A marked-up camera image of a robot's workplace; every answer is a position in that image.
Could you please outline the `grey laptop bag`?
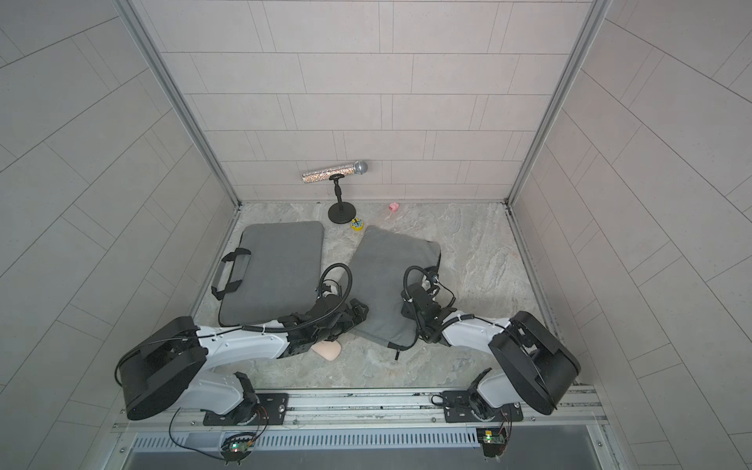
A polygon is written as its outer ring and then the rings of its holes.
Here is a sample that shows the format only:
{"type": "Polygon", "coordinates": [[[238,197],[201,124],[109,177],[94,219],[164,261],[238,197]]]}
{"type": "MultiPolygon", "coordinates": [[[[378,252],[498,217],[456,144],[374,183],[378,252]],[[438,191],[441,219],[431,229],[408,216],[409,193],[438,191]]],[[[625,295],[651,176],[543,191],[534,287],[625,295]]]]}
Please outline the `grey laptop bag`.
{"type": "Polygon", "coordinates": [[[306,313],[316,300],[323,237],[319,221],[247,226],[211,282],[221,302],[219,324],[257,325],[306,313]]]}
{"type": "Polygon", "coordinates": [[[429,270],[440,262],[437,242],[366,228],[349,262],[350,298],[368,307],[366,320],[352,329],[354,335],[398,352],[411,349],[418,333],[415,321],[401,314],[403,276],[411,266],[429,270]]]}

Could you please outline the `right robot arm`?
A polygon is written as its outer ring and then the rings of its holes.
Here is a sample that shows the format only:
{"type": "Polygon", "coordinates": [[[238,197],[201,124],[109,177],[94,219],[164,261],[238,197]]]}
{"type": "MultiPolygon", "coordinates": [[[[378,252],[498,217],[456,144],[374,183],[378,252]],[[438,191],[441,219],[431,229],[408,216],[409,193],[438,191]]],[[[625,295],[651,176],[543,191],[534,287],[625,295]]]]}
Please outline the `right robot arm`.
{"type": "Polygon", "coordinates": [[[403,289],[403,315],[415,322],[418,338],[489,354],[499,364],[481,372],[461,399],[448,399],[448,406],[482,421],[517,403],[551,415],[582,370],[575,356],[534,315],[519,311],[490,319],[442,307],[435,300],[440,288],[415,283],[403,289]]]}

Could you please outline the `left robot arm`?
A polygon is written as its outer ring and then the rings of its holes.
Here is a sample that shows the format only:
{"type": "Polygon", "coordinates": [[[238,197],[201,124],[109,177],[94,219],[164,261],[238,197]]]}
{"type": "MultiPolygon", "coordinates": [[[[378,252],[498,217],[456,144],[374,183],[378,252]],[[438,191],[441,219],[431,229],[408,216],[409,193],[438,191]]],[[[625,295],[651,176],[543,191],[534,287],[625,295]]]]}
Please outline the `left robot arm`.
{"type": "Polygon", "coordinates": [[[189,316],[170,321],[126,352],[115,376],[131,421],[172,407],[227,415],[252,407],[255,392],[246,374],[221,375],[219,366],[244,360],[278,360],[333,342],[363,323],[368,306],[336,295],[320,298],[307,313],[293,313],[262,325],[227,328],[197,325],[189,316]]]}

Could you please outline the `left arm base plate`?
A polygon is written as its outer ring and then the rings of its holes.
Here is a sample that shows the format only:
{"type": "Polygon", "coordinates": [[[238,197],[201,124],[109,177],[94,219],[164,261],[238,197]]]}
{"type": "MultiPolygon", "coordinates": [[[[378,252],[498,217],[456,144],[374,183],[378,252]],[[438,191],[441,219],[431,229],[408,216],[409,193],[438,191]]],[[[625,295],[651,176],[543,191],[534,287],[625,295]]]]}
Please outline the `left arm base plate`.
{"type": "Polygon", "coordinates": [[[227,414],[206,411],[204,426],[260,426],[282,425],[287,412],[290,395],[286,393],[262,393],[254,399],[243,399],[227,414]]]}

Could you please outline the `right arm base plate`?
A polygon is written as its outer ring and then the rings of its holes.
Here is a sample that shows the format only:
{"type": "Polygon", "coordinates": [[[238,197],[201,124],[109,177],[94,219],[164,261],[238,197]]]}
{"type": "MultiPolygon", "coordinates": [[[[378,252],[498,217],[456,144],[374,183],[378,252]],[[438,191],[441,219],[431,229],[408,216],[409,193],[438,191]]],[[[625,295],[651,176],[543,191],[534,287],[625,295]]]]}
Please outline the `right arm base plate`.
{"type": "Polygon", "coordinates": [[[522,422],[524,415],[518,403],[509,403],[499,409],[482,405],[477,394],[468,391],[444,391],[430,399],[435,407],[440,407],[446,423],[503,423],[522,422]]]}

